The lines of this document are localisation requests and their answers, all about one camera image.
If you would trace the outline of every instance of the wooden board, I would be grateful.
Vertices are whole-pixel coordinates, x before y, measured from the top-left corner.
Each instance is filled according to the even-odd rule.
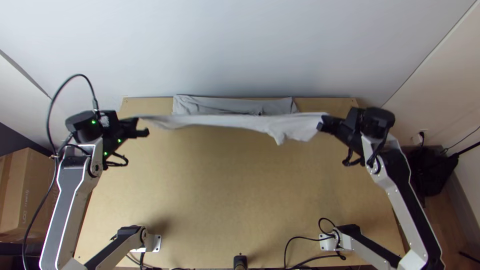
[[[302,112],[345,117],[351,98],[296,98]],[[172,98],[125,98],[119,116],[170,114]],[[251,130],[187,127],[162,130],[145,121],[148,138],[127,141],[117,152],[128,167],[111,168],[94,189],[75,257],[86,262],[122,226],[145,225],[162,234],[159,253],[144,262],[160,268],[231,268],[233,257],[248,256],[252,268],[283,267],[284,248],[294,236],[318,238],[317,221],[357,224],[363,233],[403,255],[390,202],[364,167],[344,167],[347,147],[318,133],[310,142],[273,138]],[[294,240],[292,266],[326,255],[318,242]],[[308,265],[362,265],[326,258]],[[123,259],[119,266],[134,266]]]

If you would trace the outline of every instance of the wooden floor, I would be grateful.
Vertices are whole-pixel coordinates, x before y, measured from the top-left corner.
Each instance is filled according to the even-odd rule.
[[[480,264],[459,255],[463,251],[474,257],[467,246],[467,238],[462,231],[447,190],[434,197],[426,198],[425,214],[440,243],[442,260],[446,269],[480,269]]]

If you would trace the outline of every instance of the white cloth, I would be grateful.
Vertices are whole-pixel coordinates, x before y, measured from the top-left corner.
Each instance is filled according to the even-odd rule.
[[[281,145],[285,138],[308,142],[317,133],[317,124],[326,112],[302,112],[274,116],[253,115],[138,115],[165,130],[187,126],[242,128],[266,133]]]
[[[173,115],[253,115],[274,116],[297,113],[291,97],[272,100],[248,100],[175,95]]]

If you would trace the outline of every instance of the power outlet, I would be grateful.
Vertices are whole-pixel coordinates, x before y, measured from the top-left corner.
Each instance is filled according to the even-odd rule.
[[[417,134],[413,135],[410,139],[413,142],[413,145],[419,146],[422,142],[427,140],[427,132],[429,130],[426,128],[420,129]]]

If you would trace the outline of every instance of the white wall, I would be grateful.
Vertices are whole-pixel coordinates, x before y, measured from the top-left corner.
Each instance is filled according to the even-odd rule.
[[[18,0],[0,46],[52,94],[355,96],[380,106],[474,0]],[[59,102],[90,107],[83,82]]]
[[[428,145],[453,145],[480,126],[480,6],[476,2],[410,79],[383,106],[395,113],[400,142],[428,129]],[[480,131],[449,150],[480,141]],[[460,157],[455,173],[480,223],[480,148]]]
[[[46,149],[51,149],[46,130],[50,98],[1,55],[0,95],[0,122]],[[64,121],[62,109],[54,107],[50,130],[57,145],[68,135]]]

